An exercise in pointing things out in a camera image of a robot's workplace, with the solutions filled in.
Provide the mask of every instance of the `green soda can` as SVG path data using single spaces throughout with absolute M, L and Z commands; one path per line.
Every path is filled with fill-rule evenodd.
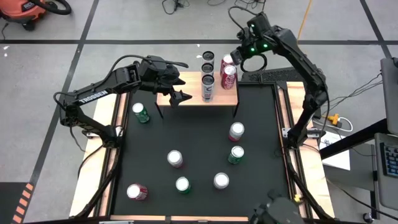
M 175 182 L 175 186 L 181 194 L 187 194 L 191 191 L 191 184 L 189 183 L 188 179 L 185 177 L 180 177 Z
M 230 162 L 231 164 L 238 164 L 239 162 L 241 162 L 243 154 L 244 150 L 241 146 L 234 146 L 228 156 L 228 162 Z
M 132 111 L 136 114 L 139 122 L 146 123 L 149 121 L 149 114 L 142 103 L 135 103 L 132 106 Z

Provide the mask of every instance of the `can lid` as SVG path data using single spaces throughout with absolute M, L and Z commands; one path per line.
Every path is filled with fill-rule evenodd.
M 177 150 L 171 150 L 167 155 L 167 160 L 172 163 L 176 163 L 181 159 L 181 153 Z
M 206 51 L 205 53 L 203 53 L 203 59 L 205 60 L 213 60 L 214 59 L 214 53 L 211 51 Z
M 212 75 L 205 75 L 202 79 L 201 82 L 205 85 L 211 85 L 214 83 L 214 77 Z
M 140 191 L 141 190 L 137 184 L 132 184 L 127 188 L 127 196 L 129 196 L 129 198 L 136 198 Z
M 231 129 L 236 134 L 241 134 L 244 132 L 244 126 L 240 122 L 233 123 Z
M 234 62 L 234 61 L 232 60 L 232 57 L 231 57 L 230 54 L 225 55 L 225 56 L 223 57 L 223 60 L 224 60 L 225 63 L 233 63 L 233 62 Z
M 227 186 L 229 184 L 229 178 L 225 173 L 218 173 L 214 177 L 214 181 L 220 187 Z
M 189 181 L 187 178 L 185 177 L 180 177 L 177 179 L 177 181 L 175 182 L 175 186 L 177 189 L 179 190 L 187 190 L 189 187 Z
M 241 146 L 234 146 L 231 153 L 234 157 L 240 158 L 244 155 L 244 150 Z
M 134 113 L 140 113 L 143 109 L 144 109 L 144 105 L 142 105 L 142 103 L 135 103 L 132 106 L 132 111 Z
M 224 68 L 224 72 L 225 72 L 225 74 L 227 74 L 227 75 L 235 75 L 235 73 L 236 73 L 236 68 L 235 68 L 235 66 L 233 66 L 233 65 L 227 65 L 227 66 L 225 66 L 225 68 Z
M 203 72 L 208 73 L 208 72 L 212 72 L 212 71 L 214 70 L 214 67 L 213 67 L 213 65 L 210 64 L 210 63 L 204 63 L 204 64 L 201 66 L 201 70 L 202 70 Z

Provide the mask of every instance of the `wooden shelf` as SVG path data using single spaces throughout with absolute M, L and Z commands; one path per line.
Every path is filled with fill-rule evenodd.
M 180 78 L 186 82 L 185 85 L 174 86 L 175 91 L 182 90 L 192 96 L 192 99 L 184 101 L 179 106 L 236 106 L 238 104 L 238 92 L 236 83 L 230 90 L 225 90 L 221 86 L 219 72 L 214 73 L 215 89 L 213 100 L 205 103 L 201 98 L 201 72 L 180 72 Z M 164 96 L 157 94 L 157 104 L 159 106 L 170 106 L 170 95 Z

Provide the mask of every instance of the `red soda can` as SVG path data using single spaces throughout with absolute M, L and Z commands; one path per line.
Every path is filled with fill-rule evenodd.
M 221 75 L 221 86 L 226 90 L 232 89 L 237 75 L 235 66 L 225 66 Z
M 148 189 L 141 184 L 132 184 L 127 188 L 127 196 L 133 200 L 144 200 L 148 195 Z
M 230 54 L 224 55 L 223 59 L 221 60 L 220 76 L 223 76 L 224 68 L 227 65 L 234 65 L 234 62 Z

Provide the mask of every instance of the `soda can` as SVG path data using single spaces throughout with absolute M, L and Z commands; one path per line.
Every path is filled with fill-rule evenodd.
M 236 79 L 236 68 L 233 65 L 227 65 L 224 68 L 224 72 L 221 76 L 221 86 L 226 89 L 230 90 L 234 86 L 234 82 Z
M 202 55 L 203 58 L 203 63 L 209 63 L 212 66 L 214 66 L 214 53 L 211 51 L 206 51 L 205 53 L 203 53 Z
M 127 196 L 133 200 L 144 200 L 148 195 L 148 189 L 141 184 L 132 184 L 127 188 Z
M 213 181 L 214 186 L 221 190 L 224 189 L 228 186 L 229 184 L 229 177 L 225 173 L 218 173 L 214 176 L 214 181 Z
M 167 161 L 171 166 L 179 168 L 182 166 L 182 155 L 177 150 L 171 150 L 167 155 Z
M 201 79 L 201 98 L 204 102 L 210 102 L 214 95 L 214 77 L 205 75 Z
M 229 129 L 229 140 L 231 141 L 239 141 L 239 139 L 242 137 L 244 132 L 244 126 L 240 122 L 235 122 L 231 125 L 231 128 Z
M 231 164 L 238 164 L 241 162 L 244 155 L 244 150 L 241 146 L 234 146 L 228 156 L 228 162 Z
M 187 194 L 191 191 L 191 184 L 189 183 L 188 179 L 185 177 L 180 177 L 175 182 L 175 187 L 177 188 L 178 192 L 181 194 Z
M 223 59 L 221 59 L 221 69 L 220 69 L 220 76 L 222 76 L 224 72 L 224 68 L 227 65 L 234 65 L 234 61 L 232 60 L 232 57 L 230 54 L 224 55 Z
M 132 111 L 136 114 L 139 122 L 146 123 L 149 121 L 149 114 L 142 103 L 135 103 L 132 106 Z
M 205 75 L 214 75 L 214 66 L 210 63 L 204 63 L 201 66 L 201 76 L 204 77 Z

